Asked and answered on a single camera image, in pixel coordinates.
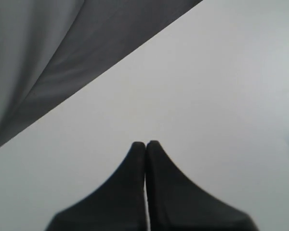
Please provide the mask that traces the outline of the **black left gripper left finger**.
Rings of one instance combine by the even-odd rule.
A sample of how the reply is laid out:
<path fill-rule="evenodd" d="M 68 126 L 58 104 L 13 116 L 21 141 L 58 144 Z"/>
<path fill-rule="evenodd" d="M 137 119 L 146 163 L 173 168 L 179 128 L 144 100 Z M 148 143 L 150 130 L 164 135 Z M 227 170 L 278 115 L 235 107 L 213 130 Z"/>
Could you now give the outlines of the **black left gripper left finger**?
<path fill-rule="evenodd" d="M 96 191 L 57 213 L 49 231 L 145 231 L 145 144 L 133 142 L 126 157 Z"/>

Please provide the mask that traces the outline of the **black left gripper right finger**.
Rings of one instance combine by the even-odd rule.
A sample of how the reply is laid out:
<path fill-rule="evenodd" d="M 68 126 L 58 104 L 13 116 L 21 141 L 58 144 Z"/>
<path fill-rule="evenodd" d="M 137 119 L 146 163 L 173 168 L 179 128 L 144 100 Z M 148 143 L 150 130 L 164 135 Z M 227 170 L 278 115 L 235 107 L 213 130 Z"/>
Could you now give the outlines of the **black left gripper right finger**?
<path fill-rule="evenodd" d="M 256 231 L 251 217 L 193 183 L 158 141 L 146 146 L 145 177 L 153 231 Z"/>

